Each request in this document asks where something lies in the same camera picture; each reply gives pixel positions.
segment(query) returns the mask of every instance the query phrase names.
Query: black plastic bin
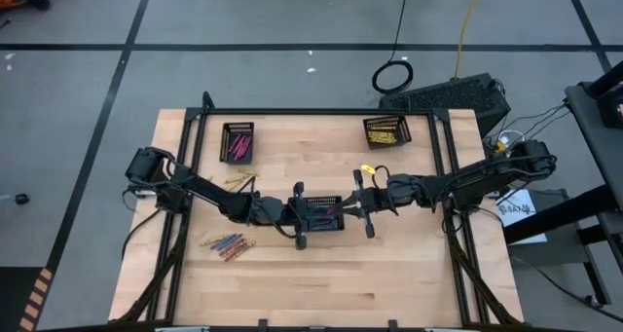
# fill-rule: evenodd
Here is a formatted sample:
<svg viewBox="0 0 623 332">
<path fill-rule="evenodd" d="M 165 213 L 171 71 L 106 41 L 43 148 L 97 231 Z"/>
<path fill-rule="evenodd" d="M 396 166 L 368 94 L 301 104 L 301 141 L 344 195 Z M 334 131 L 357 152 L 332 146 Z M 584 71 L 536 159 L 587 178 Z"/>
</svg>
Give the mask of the black plastic bin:
<svg viewBox="0 0 623 332">
<path fill-rule="evenodd" d="M 380 118 L 371 118 L 363 120 L 363 127 L 366 134 L 366 141 L 370 149 L 380 149 L 387 147 L 402 146 L 407 142 L 411 142 L 411 134 L 409 133 L 409 126 L 404 116 L 388 116 Z M 370 139 L 369 132 L 375 131 L 375 128 L 379 132 L 389 132 L 393 134 L 396 142 L 394 143 L 378 143 L 373 142 Z"/>
<path fill-rule="evenodd" d="M 238 160 L 233 150 L 237 138 L 250 136 L 251 141 L 246 153 Z M 223 137 L 221 138 L 221 154 L 219 160 L 231 165 L 248 165 L 253 160 L 253 123 L 225 123 L 223 124 Z"/>
</svg>

